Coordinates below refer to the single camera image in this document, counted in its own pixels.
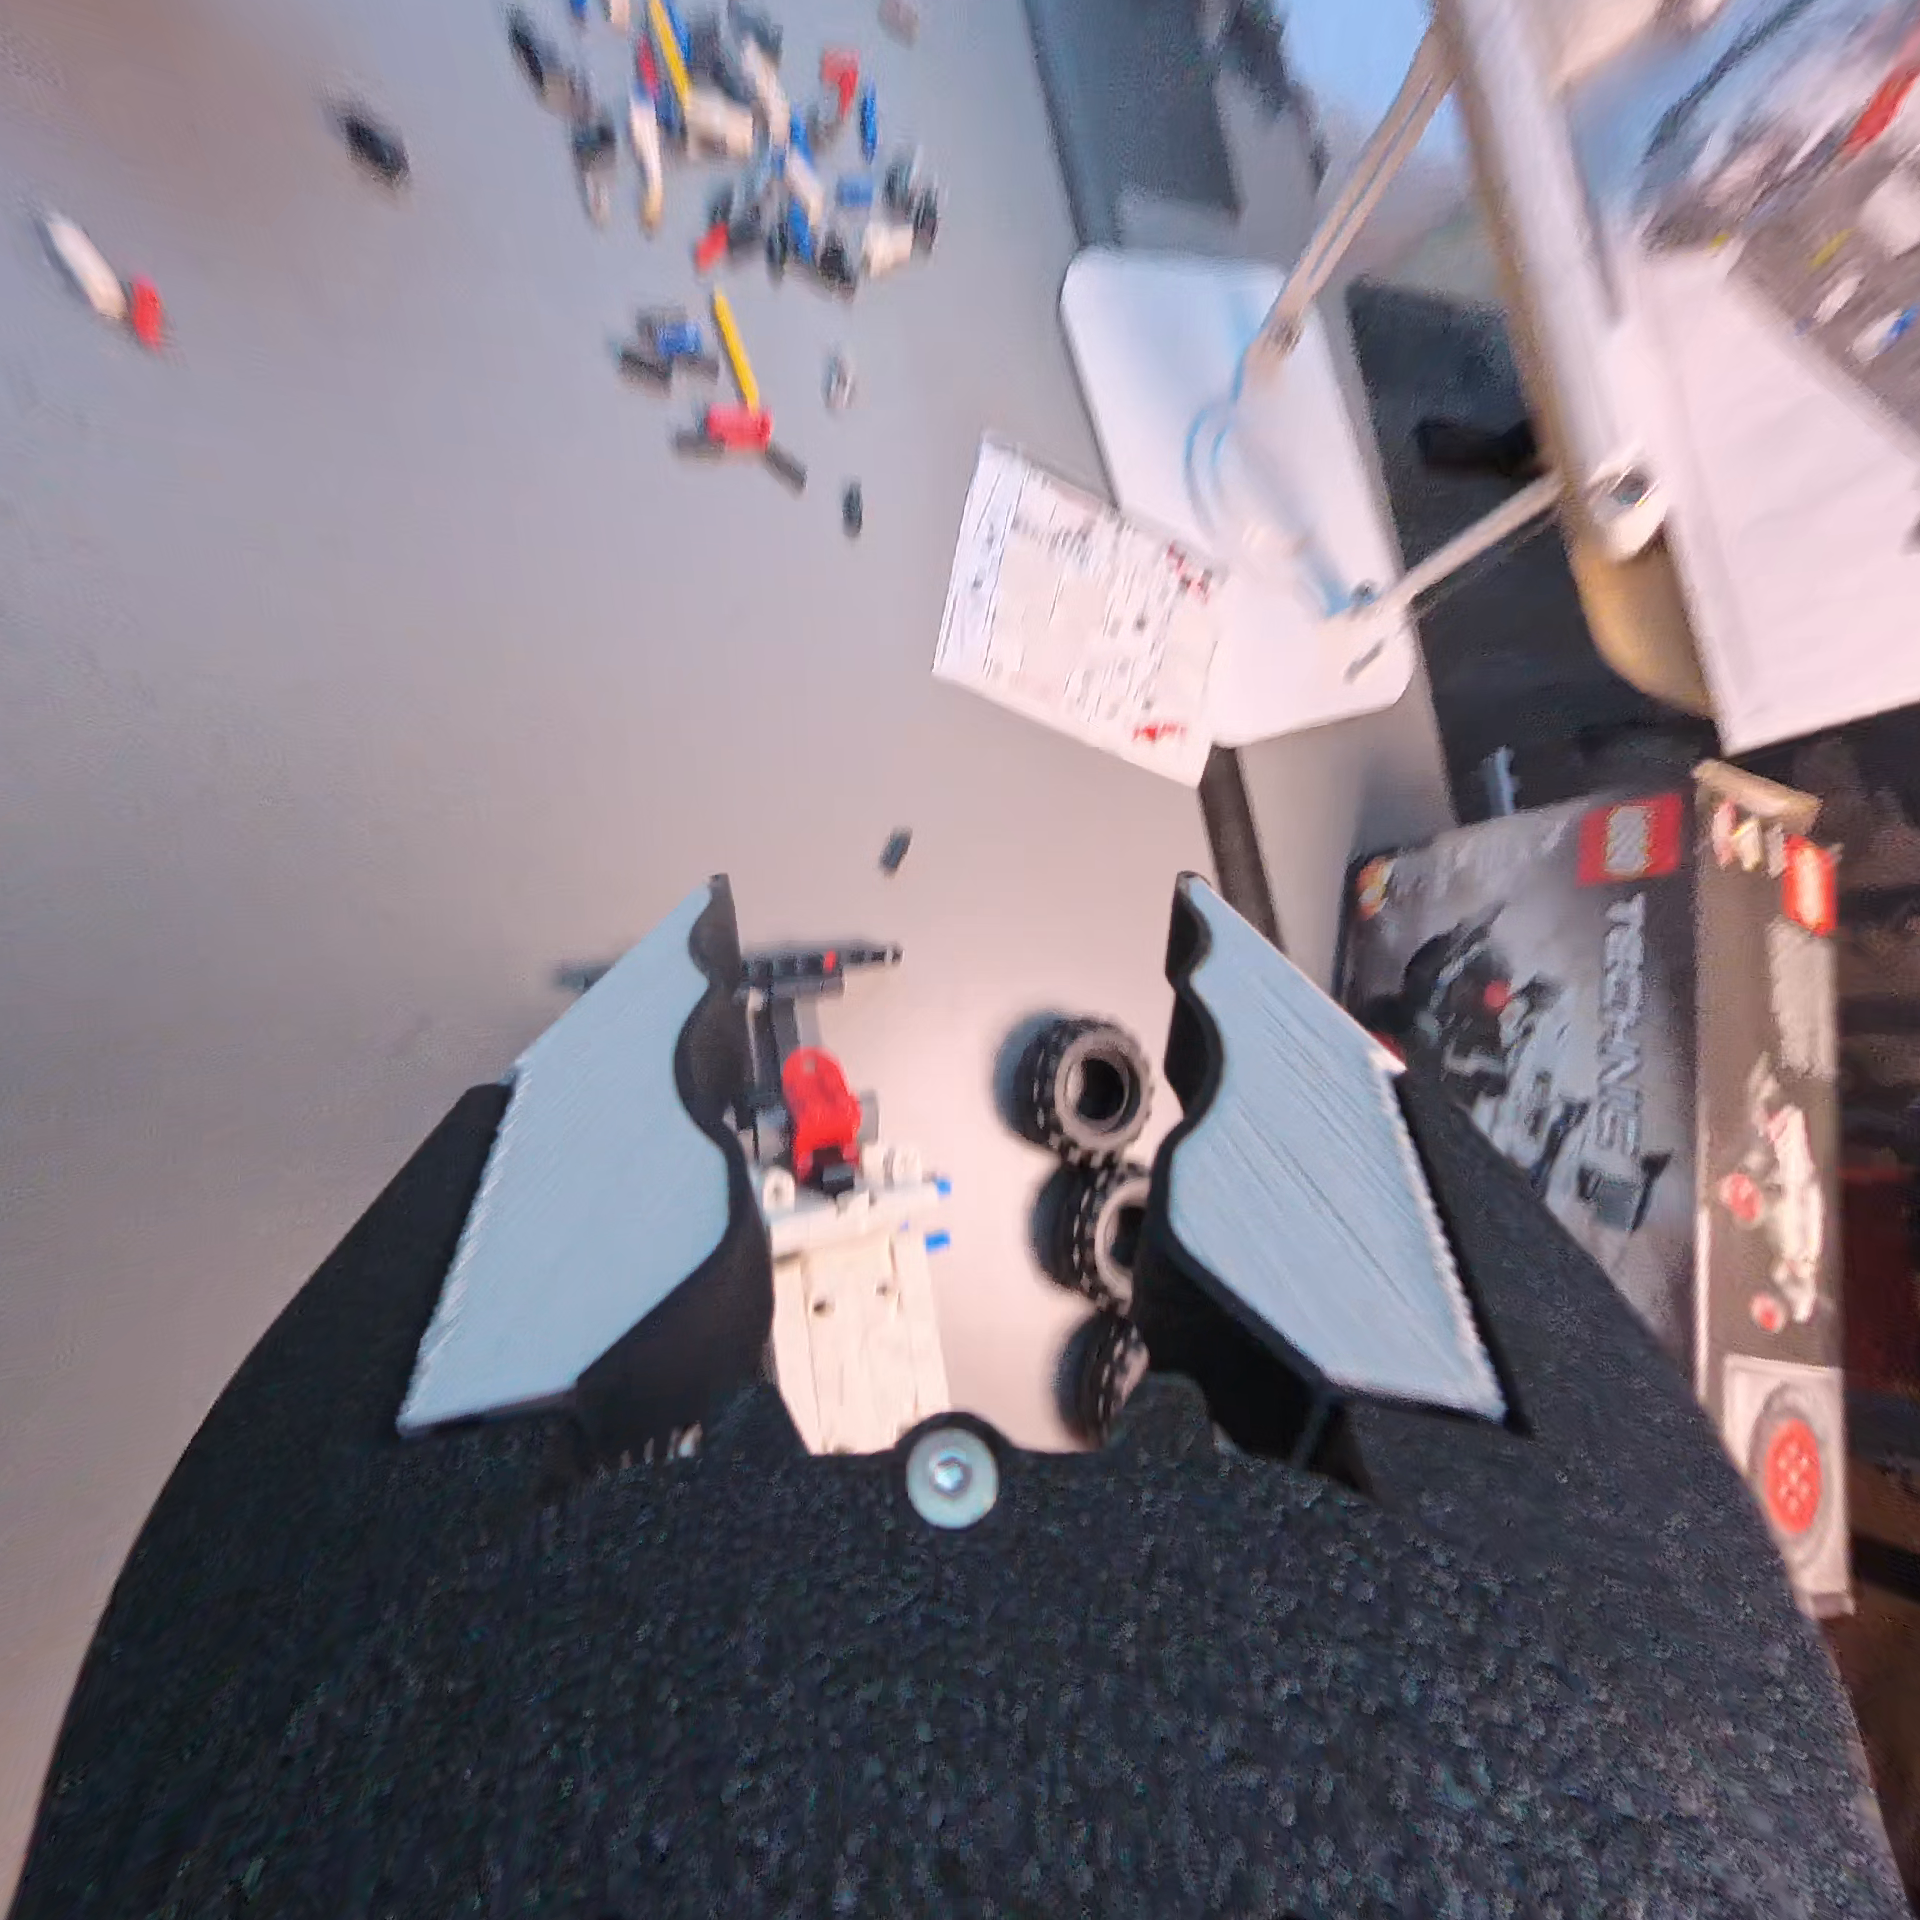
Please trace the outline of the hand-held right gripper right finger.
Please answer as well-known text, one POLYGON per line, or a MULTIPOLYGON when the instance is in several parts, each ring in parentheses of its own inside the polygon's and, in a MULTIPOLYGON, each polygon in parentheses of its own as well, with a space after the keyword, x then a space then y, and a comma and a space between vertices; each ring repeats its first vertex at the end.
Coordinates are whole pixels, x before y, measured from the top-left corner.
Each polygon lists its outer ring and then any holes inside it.
POLYGON ((1206 878, 1166 934, 1180 1119, 1132 1314, 1236 1450, 1326 1459, 1354 1407, 1504 1427, 1508 1394, 1400 1098, 1400 1060, 1206 878))

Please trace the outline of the black desk pad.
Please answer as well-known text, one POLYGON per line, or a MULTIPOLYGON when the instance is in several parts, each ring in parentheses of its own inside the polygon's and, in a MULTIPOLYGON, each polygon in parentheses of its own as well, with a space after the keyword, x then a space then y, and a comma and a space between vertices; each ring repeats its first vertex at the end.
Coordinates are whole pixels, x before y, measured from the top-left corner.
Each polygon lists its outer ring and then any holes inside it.
POLYGON ((1075 238, 1121 244, 1132 201, 1237 222, 1213 2, 1023 2, 1075 238))

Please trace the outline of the grey desk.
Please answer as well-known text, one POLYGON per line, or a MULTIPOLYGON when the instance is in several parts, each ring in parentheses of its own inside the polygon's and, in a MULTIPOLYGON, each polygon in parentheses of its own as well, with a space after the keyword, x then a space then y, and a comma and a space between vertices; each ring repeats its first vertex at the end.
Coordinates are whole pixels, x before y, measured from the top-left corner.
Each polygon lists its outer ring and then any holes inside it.
POLYGON ((584 217, 507 2, 5 2, 5 1898, 170 1468, 565 973, 733 875, 897 939, 832 1046, 953 1180, 953 1396, 1064 1447, 1075 1308, 993 1115, 1023 1017, 1164 1038, 1202 803, 931 677, 984 436, 1085 488, 1077 250, 1023 2, 769 2, 943 193, 855 299, 727 295, 803 495, 610 368, 709 187, 584 217), (337 107, 401 136, 371 181, 337 107), (87 309, 39 217, 153 282, 87 309), (915 847, 879 875, 891 828, 915 847))

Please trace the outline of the pile of small toy pieces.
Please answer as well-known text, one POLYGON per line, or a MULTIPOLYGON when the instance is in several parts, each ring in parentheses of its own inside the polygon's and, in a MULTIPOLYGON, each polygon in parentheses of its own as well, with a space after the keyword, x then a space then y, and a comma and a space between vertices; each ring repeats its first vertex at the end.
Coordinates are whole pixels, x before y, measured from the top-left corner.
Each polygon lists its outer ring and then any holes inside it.
POLYGON ((691 411, 669 446, 687 464, 759 468, 795 495, 807 464, 780 440, 724 274, 764 268, 829 299, 854 299, 935 256, 943 193, 919 147, 886 150, 879 73, 849 44, 787 70, 784 22, 764 2, 565 2, 627 54, 627 100, 596 90, 584 50, 534 2, 503 7, 510 54, 534 97, 565 127, 590 226, 610 226, 614 188, 634 187, 643 238, 659 238, 677 183, 709 187, 687 249, 691 299, 643 305, 610 343, 610 368, 643 396, 691 411))

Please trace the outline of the white toy sleeve piece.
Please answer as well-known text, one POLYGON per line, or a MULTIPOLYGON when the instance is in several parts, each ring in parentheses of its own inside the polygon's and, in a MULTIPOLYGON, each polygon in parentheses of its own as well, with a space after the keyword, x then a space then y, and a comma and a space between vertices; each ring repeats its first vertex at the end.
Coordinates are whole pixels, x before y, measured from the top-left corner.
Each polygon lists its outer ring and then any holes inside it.
POLYGON ((52 209, 39 217, 39 233, 50 256, 73 282, 76 295, 87 305, 87 309, 110 327, 128 327, 132 292, 105 250, 97 250, 97 244, 87 238, 87 233, 52 209))

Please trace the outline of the white black toy truck model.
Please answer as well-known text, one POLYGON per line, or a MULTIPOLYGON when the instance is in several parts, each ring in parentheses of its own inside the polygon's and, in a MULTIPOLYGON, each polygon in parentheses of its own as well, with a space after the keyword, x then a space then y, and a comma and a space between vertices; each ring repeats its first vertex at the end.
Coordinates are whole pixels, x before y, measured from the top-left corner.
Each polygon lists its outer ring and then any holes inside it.
MULTIPOLYGON (((749 1087, 733 1127, 770 1250, 770 1382, 809 1452, 883 1452, 952 1404, 931 1257, 948 1181, 879 1136, 879 1098, 854 1095, 821 1013, 855 975, 901 964, 895 945, 762 948, 743 958, 749 1087)), ((609 964, 565 975, 584 992, 609 964)), ((690 1452, 691 1443, 589 1443, 690 1452)))

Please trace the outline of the sticker sheet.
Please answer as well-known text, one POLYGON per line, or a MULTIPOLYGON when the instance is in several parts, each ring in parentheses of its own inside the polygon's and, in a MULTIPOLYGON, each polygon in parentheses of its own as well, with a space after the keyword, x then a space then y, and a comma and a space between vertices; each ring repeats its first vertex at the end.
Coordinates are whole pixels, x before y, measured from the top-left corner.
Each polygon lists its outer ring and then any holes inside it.
POLYGON ((1200 788, 1231 574, 1019 446, 984 436, 931 677, 1200 788))

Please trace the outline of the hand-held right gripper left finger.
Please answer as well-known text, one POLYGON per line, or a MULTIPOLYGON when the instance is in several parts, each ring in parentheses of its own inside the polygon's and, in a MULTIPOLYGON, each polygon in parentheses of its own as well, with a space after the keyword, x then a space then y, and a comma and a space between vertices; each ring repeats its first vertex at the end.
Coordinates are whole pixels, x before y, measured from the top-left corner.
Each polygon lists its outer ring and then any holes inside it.
POLYGON ((399 1434, 569 1414, 698 1443, 762 1379, 770 1250, 727 878, 691 887, 513 1066, 399 1434))

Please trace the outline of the open building instruction booklet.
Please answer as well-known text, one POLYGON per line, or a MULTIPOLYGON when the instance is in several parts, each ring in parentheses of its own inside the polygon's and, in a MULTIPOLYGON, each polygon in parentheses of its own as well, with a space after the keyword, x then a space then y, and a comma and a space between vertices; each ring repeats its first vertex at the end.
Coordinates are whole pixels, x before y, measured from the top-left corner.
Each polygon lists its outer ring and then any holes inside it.
POLYGON ((1735 755, 1918 702, 1918 2, 1726 2, 1619 107, 1668 550, 1735 755))

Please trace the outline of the toy truck set box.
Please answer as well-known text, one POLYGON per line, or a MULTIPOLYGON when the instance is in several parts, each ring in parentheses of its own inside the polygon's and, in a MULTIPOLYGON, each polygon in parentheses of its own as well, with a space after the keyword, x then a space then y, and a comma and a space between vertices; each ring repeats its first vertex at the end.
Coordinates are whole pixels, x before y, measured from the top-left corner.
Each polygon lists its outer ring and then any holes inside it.
POLYGON ((1853 1612, 1838 847, 1701 762, 1350 866, 1335 992, 1693 1382, 1807 1612, 1853 1612))

